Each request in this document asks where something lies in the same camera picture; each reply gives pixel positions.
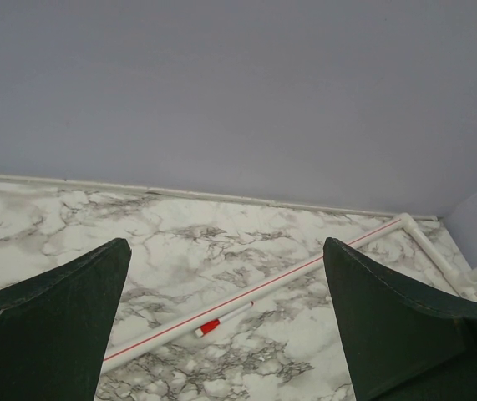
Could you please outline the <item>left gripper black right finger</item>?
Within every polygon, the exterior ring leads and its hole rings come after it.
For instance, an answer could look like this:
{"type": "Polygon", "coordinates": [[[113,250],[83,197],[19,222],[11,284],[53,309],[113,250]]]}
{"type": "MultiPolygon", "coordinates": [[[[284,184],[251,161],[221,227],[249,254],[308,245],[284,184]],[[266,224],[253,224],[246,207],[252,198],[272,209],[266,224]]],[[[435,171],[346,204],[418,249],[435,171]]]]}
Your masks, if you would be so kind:
{"type": "Polygon", "coordinates": [[[477,302],[335,238],[323,263],[358,400],[477,400],[477,302]]]}

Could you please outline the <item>white PVC pipe rack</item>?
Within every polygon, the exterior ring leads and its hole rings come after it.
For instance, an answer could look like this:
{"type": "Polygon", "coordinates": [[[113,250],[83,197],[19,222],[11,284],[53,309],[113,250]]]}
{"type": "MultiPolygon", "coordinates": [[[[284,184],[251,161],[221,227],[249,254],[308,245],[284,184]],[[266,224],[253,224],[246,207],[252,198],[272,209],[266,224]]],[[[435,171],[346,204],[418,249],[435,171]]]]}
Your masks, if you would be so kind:
{"type": "MultiPolygon", "coordinates": [[[[458,295],[461,296],[464,289],[475,286],[477,283],[477,267],[468,272],[457,272],[453,269],[428,237],[419,229],[414,218],[407,213],[397,215],[391,221],[371,231],[364,232],[348,241],[347,244],[358,249],[397,230],[404,230],[412,237],[458,295]]],[[[112,347],[105,354],[101,373],[106,374],[157,347],[206,325],[210,321],[228,313],[232,314],[246,304],[254,302],[320,267],[322,267],[322,254],[299,262],[285,271],[246,287],[235,294],[112,347]]]]}

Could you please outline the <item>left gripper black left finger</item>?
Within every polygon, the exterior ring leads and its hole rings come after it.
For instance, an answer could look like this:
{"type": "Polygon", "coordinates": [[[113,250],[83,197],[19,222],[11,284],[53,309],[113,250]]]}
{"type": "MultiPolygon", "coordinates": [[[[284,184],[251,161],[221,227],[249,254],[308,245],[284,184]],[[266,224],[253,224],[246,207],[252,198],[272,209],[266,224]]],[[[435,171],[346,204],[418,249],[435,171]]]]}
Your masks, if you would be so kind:
{"type": "Polygon", "coordinates": [[[116,238],[0,290],[0,400],[91,400],[132,255],[116,238]]]}

